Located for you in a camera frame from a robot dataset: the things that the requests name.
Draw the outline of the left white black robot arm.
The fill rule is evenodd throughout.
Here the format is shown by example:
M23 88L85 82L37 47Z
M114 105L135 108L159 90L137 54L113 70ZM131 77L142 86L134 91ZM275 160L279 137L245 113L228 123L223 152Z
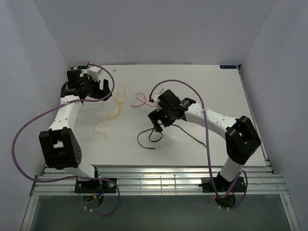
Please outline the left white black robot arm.
M39 134L39 142L48 168L65 170L74 176L95 177L95 167L82 162L81 147L74 135L74 125L84 102L106 101L112 96L107 79L100 80L104 71L98 66L67 72L68 81L62 86L60 108L48 130Z

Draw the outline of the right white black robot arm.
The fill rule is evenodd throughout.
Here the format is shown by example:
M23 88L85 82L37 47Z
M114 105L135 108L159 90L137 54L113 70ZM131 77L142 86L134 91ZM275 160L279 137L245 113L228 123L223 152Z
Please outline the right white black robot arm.
M183 120L202 127L221 136L226 142L228 158L219 172L218 177L231 183L242 170L248 159L261 145L260 137L246 116L228 117L212 110L205 110L195 100L180 100L171 90L155 94L150 102L155 109L149 113L156 132L162 132L159 121L169 127L176 120Z

